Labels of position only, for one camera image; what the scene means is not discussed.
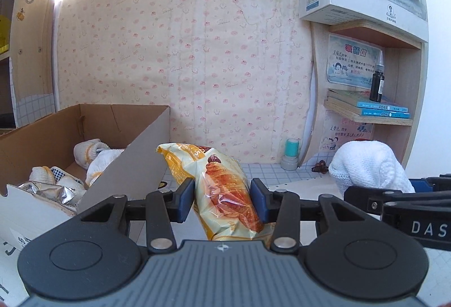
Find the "yellow plastic bag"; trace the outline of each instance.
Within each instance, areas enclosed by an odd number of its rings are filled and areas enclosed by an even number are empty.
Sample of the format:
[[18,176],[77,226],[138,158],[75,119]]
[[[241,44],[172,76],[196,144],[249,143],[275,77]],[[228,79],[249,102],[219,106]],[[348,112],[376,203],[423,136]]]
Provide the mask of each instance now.
[[195,179],[195,210],[209,240],[268,242],[272,226],[258,218],[237,161],[214,148],[192,144],[162,144],[157,152],[164,155],[179,185],[185,178]]

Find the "patterned wallpaper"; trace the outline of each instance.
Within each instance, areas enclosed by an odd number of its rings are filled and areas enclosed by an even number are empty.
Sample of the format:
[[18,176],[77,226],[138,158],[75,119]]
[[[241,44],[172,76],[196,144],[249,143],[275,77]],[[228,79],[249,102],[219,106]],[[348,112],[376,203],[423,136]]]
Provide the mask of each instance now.
[[63,0],[61,108],[166,104],[171,140],[278,163],[301,138],[312,44],[298,0]]

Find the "croissant image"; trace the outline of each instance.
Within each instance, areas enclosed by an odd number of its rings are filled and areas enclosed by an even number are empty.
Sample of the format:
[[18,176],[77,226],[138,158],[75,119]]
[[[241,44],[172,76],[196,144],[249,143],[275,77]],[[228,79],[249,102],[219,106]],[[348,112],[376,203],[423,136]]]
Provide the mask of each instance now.
[[243,179],[214,159],[209,159],[206,170],[207,193],[216,209],[226,217],[239,219],[254,232],[263,230]]

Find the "metal screw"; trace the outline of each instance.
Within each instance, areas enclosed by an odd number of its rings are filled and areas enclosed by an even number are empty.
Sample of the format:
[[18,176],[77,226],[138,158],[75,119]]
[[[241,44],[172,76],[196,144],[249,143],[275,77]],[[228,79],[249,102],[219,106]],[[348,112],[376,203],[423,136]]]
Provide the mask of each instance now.
[[297,242],[291,237],[278,237],[274,240],[277,248],[292,248],[296,246]]
[[167,250],[172,246],[172,241],[168,238],[156,238],[150,241],[150,245],[157,250]]

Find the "white cloth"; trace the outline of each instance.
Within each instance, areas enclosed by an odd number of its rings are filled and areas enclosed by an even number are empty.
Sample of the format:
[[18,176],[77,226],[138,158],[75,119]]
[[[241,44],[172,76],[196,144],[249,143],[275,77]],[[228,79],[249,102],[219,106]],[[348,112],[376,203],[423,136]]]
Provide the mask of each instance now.
[[103,171],[113,162],[124,149],[105,149],[92,161],[86,173],[86,185],[91,187],[94,181],[103,173]]
[[415,192],[391,148],[378,141],[350,141],[335,153],[329,166],[340,192],[349,186]]
[[63,176],[56,184],[67,187],[71,191],[75,190],[75,196],[68,203],[70,206],[77,206],[77,203],[86,192],[84,186],[78,181],[75,181],[71,176]]
[[100,139],[91,139],[78,143],[74,147],[75,161],[80,167],[87,170],[97,155],[105,149],[110,149],[110,147],[102,143]]
[[53,172],[47,166],[33,167],[29,181],[41,182],[48,185],[55,185],[56,179]]

